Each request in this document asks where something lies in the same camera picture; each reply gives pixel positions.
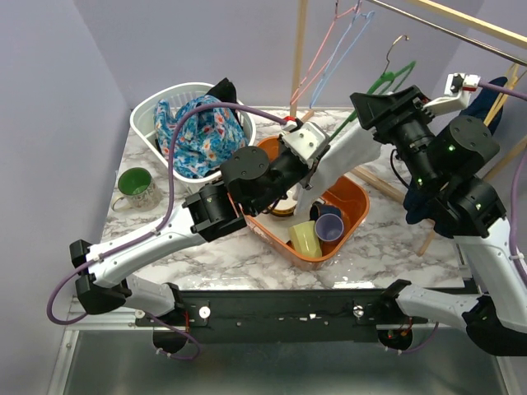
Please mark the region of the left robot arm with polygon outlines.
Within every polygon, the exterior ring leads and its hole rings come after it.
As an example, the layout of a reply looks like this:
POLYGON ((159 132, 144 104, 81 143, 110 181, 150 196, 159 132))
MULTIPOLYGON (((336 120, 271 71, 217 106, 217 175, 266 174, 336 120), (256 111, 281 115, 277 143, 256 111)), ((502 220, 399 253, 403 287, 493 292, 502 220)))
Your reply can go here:
POLYGON ((160 219, 104 244, 82 245, 84 259, 76 279, 77 298, 89 315, 120 307, 139 309, 165 325, 181 319, 183 303, 176 286, 135 276, 156 260, 183 249, 211 242, 246 226, 247 216, 268 210, 295 184, 307 186, 317 164, 307 165, 281 145, 274 160, 257 146, 238 150, 220 167, 222 177, 160 219))

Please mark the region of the pink wire hanger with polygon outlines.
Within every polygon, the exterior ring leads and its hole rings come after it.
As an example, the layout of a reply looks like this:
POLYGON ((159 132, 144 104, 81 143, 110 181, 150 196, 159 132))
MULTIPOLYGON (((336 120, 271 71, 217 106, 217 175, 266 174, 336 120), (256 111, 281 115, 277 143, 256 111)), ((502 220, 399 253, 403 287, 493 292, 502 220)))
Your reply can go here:
POLYGON ((291 97, 289 100, 291 114, 296 112, 296 108, 304 95, 312 95, 316 80, 322 72, 322 68, 327 64, 339 38, 346 30, 352 17, 361 12, 362 1, 354 1, 353 6, 345 11, 340 9, 340 1, 333 1, 333 3, 331 22, 324 38, 320 40, 318 48, 315 50, 313 44, 305 44, 309 4, 308 1, 299 1, 291 97))

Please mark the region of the green hanger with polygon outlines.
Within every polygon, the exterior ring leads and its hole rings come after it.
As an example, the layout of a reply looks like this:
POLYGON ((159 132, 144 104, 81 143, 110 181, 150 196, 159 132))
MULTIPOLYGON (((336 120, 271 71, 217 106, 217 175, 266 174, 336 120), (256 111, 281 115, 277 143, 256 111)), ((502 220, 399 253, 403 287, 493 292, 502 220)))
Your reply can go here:
POLYGON ((398 71, 390 71, 390 54, 394 46, 401 41, 409 41, 410 38, 408 35, 400 35, 390 46, 388 52, 386 53, 386 65, 383 72, 380 74, 379 78, 371 85, 368 89, 368 95, 383 95, 387 94, 389 91, 396 92, 401 85, 406 81, 409 75, 413 72, 413 69, 417 65, 417 61, 413 60, 409 62, 404 67, 400 68, 398 71))

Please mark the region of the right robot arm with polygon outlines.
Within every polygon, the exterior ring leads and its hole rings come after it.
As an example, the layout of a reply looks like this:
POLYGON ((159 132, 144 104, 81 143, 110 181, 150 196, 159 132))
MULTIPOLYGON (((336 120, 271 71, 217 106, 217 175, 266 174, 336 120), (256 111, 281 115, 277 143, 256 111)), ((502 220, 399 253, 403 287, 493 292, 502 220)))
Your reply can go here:
POLYGON ((450 235, 483 281, 477 297, 428 290, 405 280, 385 289, 374 306, 383 323, 424 318, 465 332, 493 356, 526 353, 526 265, 513 247, 506 209, 478 171, 498 153, 489 129, 457 115, 438 134, 429 129, 431 102, 415 86, 392 95, 354 93, 360 125, 396 147, 414 188, 427 197, 434 223, 450 235))

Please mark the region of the white garment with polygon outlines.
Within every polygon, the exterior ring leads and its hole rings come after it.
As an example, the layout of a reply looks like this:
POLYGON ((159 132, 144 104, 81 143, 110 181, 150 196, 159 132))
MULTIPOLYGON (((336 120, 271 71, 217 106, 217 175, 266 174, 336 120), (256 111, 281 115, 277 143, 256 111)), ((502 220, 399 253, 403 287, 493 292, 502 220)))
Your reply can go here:
POLYGON ((296 209, 300 215, 308 211, 311 205, 326 190, 335 185, 338 179, 359 165, 377 160, 380 157, 381 144, 374 140, 372 132, 361 127, 358 120, 330 142, 328 152, 319 162, 310 178, 310 189, 296 186, 296 209))

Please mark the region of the blue wire hanger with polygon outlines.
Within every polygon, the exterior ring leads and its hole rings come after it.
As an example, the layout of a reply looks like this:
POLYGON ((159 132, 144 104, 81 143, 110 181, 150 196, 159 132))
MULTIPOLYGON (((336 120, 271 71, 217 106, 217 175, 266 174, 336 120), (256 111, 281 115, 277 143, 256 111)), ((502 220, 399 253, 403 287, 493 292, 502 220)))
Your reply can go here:
POLYGON ((327 64, 322 68, 322 72, 316 80, 315 88, 310 97, 310 108, 315 107, 329 79, 337 71, 341 62, 353 50, 353 47, 364 35, 374 18, 375 11, 358 12, 352 17, 346 30, 335 45, 333 52, 330 54, 327 64))

